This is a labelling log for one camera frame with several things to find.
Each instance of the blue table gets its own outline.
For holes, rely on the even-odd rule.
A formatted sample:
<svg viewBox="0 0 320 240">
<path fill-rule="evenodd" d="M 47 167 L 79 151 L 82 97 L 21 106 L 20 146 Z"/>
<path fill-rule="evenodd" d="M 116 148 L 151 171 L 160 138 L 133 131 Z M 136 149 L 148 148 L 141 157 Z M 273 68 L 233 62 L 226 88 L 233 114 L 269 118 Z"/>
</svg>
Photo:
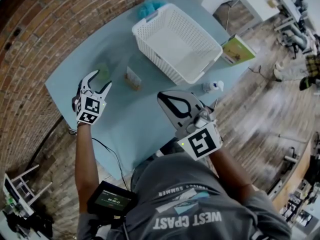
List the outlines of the blue table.
<svg viewBox="0 0 320 240">
<path fill-rule="evenodd" d="M 225 42 L 229 35 L 203 7 L 194 0 L 167 0 L 197 21 L 218 43 Z M 211 105 L 223 93 L 205 94 L 201 84 L 222 80 L 225 92 L 247 69 L 248 63 L 230 67 L 222 58 L 195 85 L 176 86 L 138 49 L 132 27 L 139 20 L 136 6 L 96 31 L 78 46 L 53 72 L 45 85 L 71 128 L 76 128 L 76 117 L 71 108 L 71 99 L 77 92 L 79 81 L 95 65 L 106 63 L 110 70 L 112 88 L 105 101 L 106 108 L 99 121 L 92 127 L 92 136 L 97 138 L 119 156 L 125 174 L 151 156 L 167 143 L 175 133 L 157 102 L 159 91 L 190 90 L 207 105 Z M 129 66 L 141 79 L 140 91 L 134 91 L 125 82 Z M 93 80 L 92 89 L 101 88 L 105 82 Z M 98 162 L 116 179 L 121 178 L 117 161 L 99 143 L 93 141 Z"/>
</svg>

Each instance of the book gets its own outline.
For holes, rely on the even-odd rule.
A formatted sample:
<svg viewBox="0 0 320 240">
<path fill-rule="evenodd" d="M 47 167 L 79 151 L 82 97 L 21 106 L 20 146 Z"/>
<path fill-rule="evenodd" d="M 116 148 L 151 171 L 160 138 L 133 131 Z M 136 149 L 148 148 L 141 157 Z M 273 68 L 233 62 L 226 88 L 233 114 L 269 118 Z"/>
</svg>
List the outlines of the book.
<svg viewBox="0 0 320 240">
<path fill-rule="evenodd" d="M 237 34 L 223 43 L 222 49 L 221 57 L 231 65 L 240 64 L 256 57 L 256 53 Z"/>
</svg>

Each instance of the black cable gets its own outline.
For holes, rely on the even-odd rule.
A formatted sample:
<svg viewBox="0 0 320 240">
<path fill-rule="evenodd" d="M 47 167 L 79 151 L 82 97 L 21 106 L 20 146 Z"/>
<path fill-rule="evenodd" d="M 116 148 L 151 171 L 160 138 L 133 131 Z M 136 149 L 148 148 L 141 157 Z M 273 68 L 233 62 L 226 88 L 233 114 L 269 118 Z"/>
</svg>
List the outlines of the black cable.
<svg viewBox="0 0 320 240">
<path fill-rule="evenodd" d="M 280 79 L 271 79 L 271 78 L 267 78 L 265 77 L 263 74 L 261 74 L 261 65 L 259 66 L 259 69 L 258 69 L 258 72 L 257 71 L 254 71 L 252 68 L 248 67 L 248 69 L 252 72 L 252 73 L 255 73 L 255 74 L 259 74 L 260 76 L 262 76 L 264 79 L 268 80 L 268 81 L 271 81 L 271 82 L 278 82 L 278 83 L 281 83 L 281 82 L 292 82 L 292 81 L 300 81 L 301 79 L 296 79 L 296 80 L 280 80 Z"/>
<path fill-rule="evenodd" d="M 125 185 L 126 190 L 129 191 L 129 188 L 128 188 L 128 186 L 127 186 L 127 184 L 126 184 L 126 181 L 125 181 L 124 172 L 122 171 L 121 164 L 120 164 L 120 160 L 119 160 L 116 152 L 114 152 L 111 148 L 109 148 L 109 147 L 107 147 L 106 145 L 104 145 L 100 140 L 97 140 L 96 138 L 92 138 L 92 139 L 95 140 L 96 142 L 99 142 L 107 151 L 109 151 L 109 153 L 111 153 L 111 152 L 114 153 L 114 155 L 115 155 L 115 157 L 116 157 L 116 160 L 117 160 L 117 163 L 118 163 L 118 166 L 119 166 L 119 169 L 120 169 L 120 172 L 121 172 L 122 181 L 123 181 L 123 183 L 124 183 L 124 185 Z"/>
</svg>

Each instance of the wooden floor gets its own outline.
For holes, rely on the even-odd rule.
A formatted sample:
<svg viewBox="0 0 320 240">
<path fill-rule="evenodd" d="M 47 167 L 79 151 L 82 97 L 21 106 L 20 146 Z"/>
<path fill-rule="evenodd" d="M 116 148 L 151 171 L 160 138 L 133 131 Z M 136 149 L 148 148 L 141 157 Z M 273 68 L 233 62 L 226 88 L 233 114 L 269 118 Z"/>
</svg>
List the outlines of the wooden floor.
<svg viewBox="0 0 320 240">
<path fill-rule="evenodd" d="M 226 25 L 228 6 L 222 5 L 215 14 Z M 240 3 L 230 9 L 228 32 L 234 33 L 250 14 Z M 292 54 L 277 43 L 274 20 L 249 30 L 243 39 L 257 52 L 252 70 L 247 70 L 231 91 L 218 102 L 217 119 L 225 146 L 250 173 L 254 184 L 268 190 L 280 173 L 283 157 L 293 146 L 304 150 L 317 119 L 319 98 L 308 89 L 299 91 L 299 81 L 275 82 L 274 63 L 290 61 Z M 34 189 L 53 181 L 42 198 L 47 212 L 55 221 L 54 239 L 72 239 L 78 221 L 78 198 L 74 180 L 75 136 L 68 134 L 63 121 L 42 148 L 36 163 L 40 170 L 34 177 Z M 116 182 L 99 166 L 100 180 Z"/>
</svg>

